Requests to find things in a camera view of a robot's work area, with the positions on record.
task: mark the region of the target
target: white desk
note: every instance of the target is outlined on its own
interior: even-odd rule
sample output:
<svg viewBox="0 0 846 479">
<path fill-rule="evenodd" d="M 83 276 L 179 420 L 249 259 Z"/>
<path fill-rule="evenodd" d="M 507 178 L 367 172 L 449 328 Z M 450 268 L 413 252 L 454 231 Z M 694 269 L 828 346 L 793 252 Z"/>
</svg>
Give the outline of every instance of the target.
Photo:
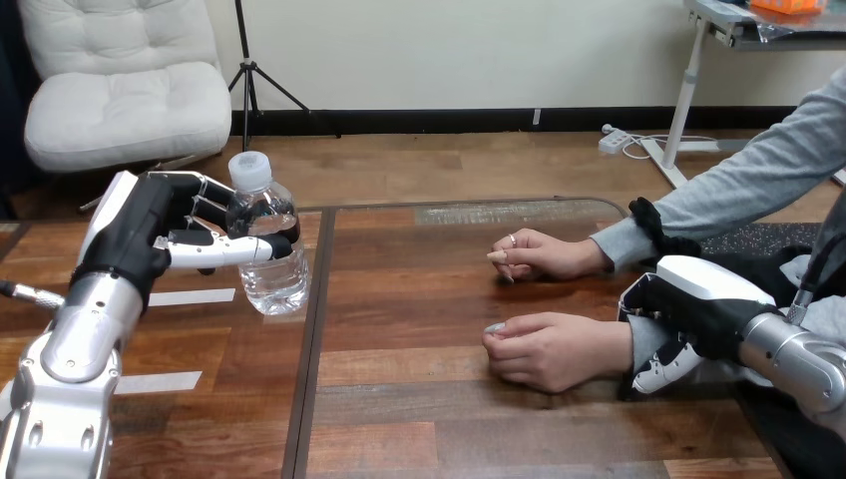
<svg viewBox="0 0 846 479">
<path fill-rule="evenodd" d="M 683 142 L 681 136 L 687 112 L 696 89 L 699 77 L 702 49 L 705 37 L 712 36 L 718 43 L 737 51 L 817 51 L 846 50 L 846 34 L 826 33 L 824 35 L 795 34 L 762 43 L 752 14 L 742 7 L 726 4 L 717 0 L 684 0 L 684 6 L 690 10 L 690 21 L 696 25 L 696 39 L 690 63 L 684 72 L 681 92 L 675 105 L 675 114 L 665 149 L 655 140 L 643 140 L 641 143 L 663 175 L 678 188 L 687 182 L 687 178 L 675 165 L 678 152 L 736 152 L 747 143 L 744 140 L 726 140 L 717 142 Z M 835 176 L 841 185 L 846 184 L 846 172 Z"/>
</svg>

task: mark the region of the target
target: bottle cap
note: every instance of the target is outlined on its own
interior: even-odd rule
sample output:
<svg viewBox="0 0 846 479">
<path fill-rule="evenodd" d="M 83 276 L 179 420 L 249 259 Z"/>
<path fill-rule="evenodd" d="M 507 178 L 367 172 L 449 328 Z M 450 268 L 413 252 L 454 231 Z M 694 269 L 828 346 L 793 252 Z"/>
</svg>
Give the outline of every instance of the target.
<svg viewBox="0 0 846 479">
<path fill-rule="evenodd" d="M 273 181 L 270 160 L 260 152 L 243 152 L 229 160 L 232 185 L 241 192 L 257 192 Z"/>
</svg>

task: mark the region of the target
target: chair cushion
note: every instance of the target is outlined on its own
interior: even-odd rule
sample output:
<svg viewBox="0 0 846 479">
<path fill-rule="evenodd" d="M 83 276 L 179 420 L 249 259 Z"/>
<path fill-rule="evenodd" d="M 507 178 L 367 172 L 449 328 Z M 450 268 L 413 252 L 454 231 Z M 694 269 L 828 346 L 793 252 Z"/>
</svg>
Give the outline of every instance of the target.
<svg viewBox="0 0 846 479">
<path fill-rule="evenodd" d="M 217 64 L 205 0 L 18 0 L 42 79 Z"/>
<path fill-rule="evenodd" d="M 30 104 L 25 141 L 48 172 L 216 153 L 229 135 L 229 91 L 203 62 L 118 75 L 48 78 Z"/>
</svg>

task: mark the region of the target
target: orange object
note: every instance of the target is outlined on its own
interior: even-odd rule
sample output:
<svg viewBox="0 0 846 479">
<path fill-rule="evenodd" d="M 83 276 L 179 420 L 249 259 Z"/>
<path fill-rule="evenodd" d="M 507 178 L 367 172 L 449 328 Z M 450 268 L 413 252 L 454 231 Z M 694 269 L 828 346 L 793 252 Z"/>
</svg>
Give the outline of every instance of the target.
<svg viewBox="0 0 846 479">
<path fill-rule="evenodd" d="M 796 13 L 822 13 L 828 0 L 751 0 L 755 7 L 793 15 Z"/>
</svg>

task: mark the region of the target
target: tripod stand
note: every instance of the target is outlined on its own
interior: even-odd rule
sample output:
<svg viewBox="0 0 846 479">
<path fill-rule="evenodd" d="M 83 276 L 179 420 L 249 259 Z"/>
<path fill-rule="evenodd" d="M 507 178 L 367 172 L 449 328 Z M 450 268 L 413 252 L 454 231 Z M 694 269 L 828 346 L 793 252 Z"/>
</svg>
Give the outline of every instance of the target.
<svg viewBox="0 0 846 479">
<path fill-rule="evenodd" d="M 249 134 L 249 117 L 252 115 L 255 119 L 261 116 L 261 110 L 258 109 L 258 99 L 255 97 L 255 84 L 252 80 L 252 72 L 257 73 L 260 75 L 264 80 L 276 88 L 276 90 L 282 92 L 286 97 L 290 99 L 297 107 L 302 109 L 303 112 L 308 116 L 309 119 L 316 120 L 320 124 L 324 124 L 325 122 L 320 119 L 320 117 L 308 109 L 305 105 L 302 104 L 299 100 L 294 98 L 293 95 L 288 93 L 287 90 L 282 88 L 281 85 L 276 83 L 272 78 L 270 78 L 266 73 L 264 73 L 258 65 L 250 60 L 249 58 L 249 46 L 246 43 L 246 29 L 243 25 L 243 10 L 240 6 L 240 0 L 235 0 L 235 13 L 237 14 L 237 21 L 238 21 L 238 33 L 240 33 L 240 48 L 243 51 L 243 62 L 240 64 L 240 68 L 238 69 L 238 73 L 235 75 L 235 78 L 232 79 L 232 83 L 229 84 L 229 91 L 231 92 L 232 89 L 237 84 L 237 81 L 240 80 L 241 76 L 243 78 L 243 145 L 242 149 L 246 151 L 246 147 L 249 145 L 249 140 L 251 139 L 251 135 Z M 335 138 L 341 138 L 341 134 L 337 131 L 334 126 L 328 125 L 329 130 L 335 135 Z"/>
</svg>

